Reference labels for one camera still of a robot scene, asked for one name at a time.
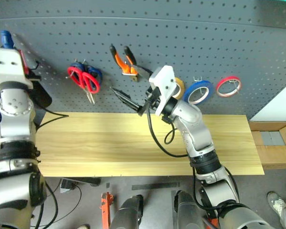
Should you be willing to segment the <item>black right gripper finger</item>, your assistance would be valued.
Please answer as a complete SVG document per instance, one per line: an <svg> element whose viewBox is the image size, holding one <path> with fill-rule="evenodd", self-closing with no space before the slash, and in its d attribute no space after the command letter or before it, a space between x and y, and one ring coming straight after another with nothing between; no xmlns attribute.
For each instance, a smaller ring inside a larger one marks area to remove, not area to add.
<svg viewBox="0 0 286 229"><path fill-rule="evenodd" d="M121 101L129 108L133 109L139 116L142 116L146 110L146 107L139 105L132 99L122 98Z"/></svg>
<svg viewBox="0 0 286 229"><path fill-rule="evenodd" d="M130 96L125 94L123 91L113 87L111 87L111 90L122 102L129 102L131 100Z"/></svg>

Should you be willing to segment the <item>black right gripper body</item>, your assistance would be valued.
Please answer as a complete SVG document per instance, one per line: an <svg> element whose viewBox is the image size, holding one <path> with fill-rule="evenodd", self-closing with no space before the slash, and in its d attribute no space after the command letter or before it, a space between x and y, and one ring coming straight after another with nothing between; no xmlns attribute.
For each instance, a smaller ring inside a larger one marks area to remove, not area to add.
<svg viewBox="0 0 286 229"><path fill-rule="evenodd" d="M160 89L158 87L155 87L154 89L152 87L149 87L147 91L145 92L146 98L145 98L145 104L144 108L145 110L147 108L156 110L160 104Z"/></svg>

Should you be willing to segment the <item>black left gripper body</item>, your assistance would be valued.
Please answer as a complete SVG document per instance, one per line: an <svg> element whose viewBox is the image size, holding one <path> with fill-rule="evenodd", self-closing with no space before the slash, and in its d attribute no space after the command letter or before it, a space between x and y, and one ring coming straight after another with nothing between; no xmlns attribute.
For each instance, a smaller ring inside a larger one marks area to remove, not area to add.
<svg viewBox="0 0 286 229"><path fill-rule="evenodd" d="M52 104L52 98L41 85L41 76L36 75L32 70L29 70L26 77L33 84L33 89L28 90L31 100L44 108L49 107Z"/></svg>

